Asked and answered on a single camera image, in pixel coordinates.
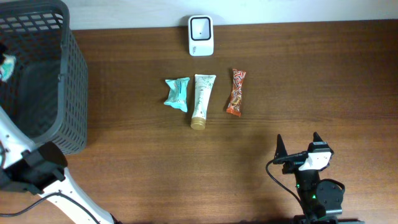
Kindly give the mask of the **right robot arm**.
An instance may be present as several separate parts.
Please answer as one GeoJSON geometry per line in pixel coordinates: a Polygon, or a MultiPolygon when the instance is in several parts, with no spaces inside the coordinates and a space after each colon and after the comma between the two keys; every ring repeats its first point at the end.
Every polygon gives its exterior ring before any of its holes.
{"type": "Polygon", "coordinates": [[[330,159],[334,151],[318,133],[313,134],[313,141],[308,149],[296,154],[288,154],[282,136],[277,136],[277,145],[273,160],[268,164],[282,164],[283,174],[295,176],[295,188],[293,193],[281,184],[269,172],[266,172],[274,182],[280,185],[298,201],[303,215],[294,216],[293,223],[361,223],[361,220],[338,219],[343,213],[341,204],[345,193],[345,185],[333,179],[321,179],[319,172],[330,165],[330,159]]]}

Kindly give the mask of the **teal Kleenex tissue pack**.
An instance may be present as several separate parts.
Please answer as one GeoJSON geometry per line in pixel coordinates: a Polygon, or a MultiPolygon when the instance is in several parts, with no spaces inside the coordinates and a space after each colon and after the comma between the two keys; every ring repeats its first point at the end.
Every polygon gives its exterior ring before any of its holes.
{"type": "Polygon", "coordinates": [[[12,77],[16,66],[16,57],[13,55],[1,55],[1,81],[7,82],[12,77]]]}

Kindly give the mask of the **white tube with gold cap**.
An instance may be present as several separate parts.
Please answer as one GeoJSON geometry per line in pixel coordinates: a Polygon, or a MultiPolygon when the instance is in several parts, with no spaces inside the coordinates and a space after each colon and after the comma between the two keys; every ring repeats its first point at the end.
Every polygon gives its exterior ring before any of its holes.
{"type": "Polygon", "coordinates": [[[195,75],[195,105],[190,125],[194,130],[205,129],[208,104],[215,79],[216,75],[195,75]]]}

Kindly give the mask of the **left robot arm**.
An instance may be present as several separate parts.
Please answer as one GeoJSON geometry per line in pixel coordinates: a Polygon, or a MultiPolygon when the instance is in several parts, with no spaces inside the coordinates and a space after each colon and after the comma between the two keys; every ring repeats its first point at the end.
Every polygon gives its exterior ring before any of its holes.
{"type": "Polygon", "coordinates": [[[73,180],[68,162],[53,142],[36,144],[1,110],[1,190],[30,192],[40,199],[3,218],[16,217],[48,200],[74,223],[119,223],[73,180]]]}

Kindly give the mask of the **red chocolate bar wrapper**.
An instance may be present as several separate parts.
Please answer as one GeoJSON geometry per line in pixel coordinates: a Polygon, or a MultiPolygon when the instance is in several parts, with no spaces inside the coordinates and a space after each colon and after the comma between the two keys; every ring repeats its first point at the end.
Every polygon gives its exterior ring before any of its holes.
{"type": "Polygon", "coordinates": [[[238,70],[236,68],[233,71],[233,88],[231,91],[229,103],[226,112],[236,116],[241,116],[241,104],[242,104],[242,86],[246,76],[244,70],[238,70]]]}

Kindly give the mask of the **teal snack packet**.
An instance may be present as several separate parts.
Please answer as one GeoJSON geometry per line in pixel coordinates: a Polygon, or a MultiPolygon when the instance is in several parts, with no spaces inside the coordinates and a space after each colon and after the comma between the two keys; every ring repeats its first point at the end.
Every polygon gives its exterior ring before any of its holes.
{"type": "Polygon", "coordinates": [[[170,91],[168,98],[165,100],[164,105],[171,106],[186,113],[187,108],[187,86],[190,78],[178,78],[174,80],[165,80],[169,86],[170,91]]]}

